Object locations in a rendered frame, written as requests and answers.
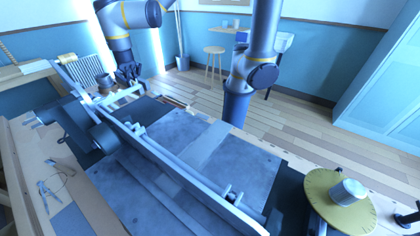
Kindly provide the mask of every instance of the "bulletin board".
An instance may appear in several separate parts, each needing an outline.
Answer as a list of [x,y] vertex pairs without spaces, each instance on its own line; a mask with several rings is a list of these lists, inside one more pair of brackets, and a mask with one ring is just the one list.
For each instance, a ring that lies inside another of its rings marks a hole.
[[249,1],[250,0],[198,0],[198,4],[249,6]]

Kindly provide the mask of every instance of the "broom handle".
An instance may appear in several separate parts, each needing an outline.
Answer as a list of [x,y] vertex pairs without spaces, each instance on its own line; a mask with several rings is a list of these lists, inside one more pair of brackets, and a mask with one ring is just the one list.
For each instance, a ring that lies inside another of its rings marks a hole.
[[182,30],[181,30],[181,16],[179,11],[181,10],[181,8],[179,8],[179,1],[177,0],[177,5],[178,5],[178,22],[179,22],[179,37],[181,38],[181,55],[183,53],[183,48],[182,48]]
[[0,49],[3,50],[3,52],[5,52],[6,56],[12,61],[13,65],[17,66],[19,64],[16,61],[16,59],[14,59],[11,52],[9,52],[9,50],[7,50],[6,46],[1,42],[1,40],[0,40]]
[[179,31],[179,24],[178,24],[177,6],[176,5],[173,5],[173,7],[175,9],[175,21],[177,23],[178,44],[179,44],[179,50],[181,52],[181,58],[182,58],[182,45],[181,45],[180,31]]

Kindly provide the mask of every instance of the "bright light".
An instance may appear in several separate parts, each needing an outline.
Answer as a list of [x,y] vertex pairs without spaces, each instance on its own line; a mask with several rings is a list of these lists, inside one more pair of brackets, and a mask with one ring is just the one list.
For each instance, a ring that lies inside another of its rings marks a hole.
[[114,78],[114,71],[117,70],[112,58],[110,49],[108,48],[104,34],[100,29],[98,18],[96,17],[95,10],[93,9],[90,0],[74,0],[73,7],[75,13],[79,15],[80,19],[86,19],[89,21],[89,27],[93,36],[93,40],[96,43],[98,49],[98,55],[104,64],[104,70],[108,72],[112,78]]
[[152,41],[153,41],[153,46],[154,46],[155,56],[156,56],[156,66],[160,74],[165,74],[166,73],[165,62],[163,61],[163,53],[162,53],[162,46],[160,43],[159,29],[153,28],[150,30],[152,32]]

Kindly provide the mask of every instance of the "radiator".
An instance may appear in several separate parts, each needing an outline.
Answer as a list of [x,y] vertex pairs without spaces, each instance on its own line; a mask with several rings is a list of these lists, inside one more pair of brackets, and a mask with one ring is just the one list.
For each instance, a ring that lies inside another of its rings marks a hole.
[[97,54],[84,56],[64,66],[73,81],[79,82],[84,89],[96,85],[95,75],[104,73]]

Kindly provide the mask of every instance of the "wooden floor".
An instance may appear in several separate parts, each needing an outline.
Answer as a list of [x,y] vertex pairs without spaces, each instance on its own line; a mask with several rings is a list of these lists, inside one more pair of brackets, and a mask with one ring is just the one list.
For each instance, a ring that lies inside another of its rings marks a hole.
[[[204,73],[173,68],[149,82],[153,90],[221,119],[224,92],[219,75],[215,74],[211,90],[211,79],[204,83]],[[259,90],[251,98],[244,131],[322,167],[342,167],[343,173],[369,189],[417,209],[419,157],[334,127],[331,109],[279,92],[272,91],[267,101],[264,95],[265,90]]]

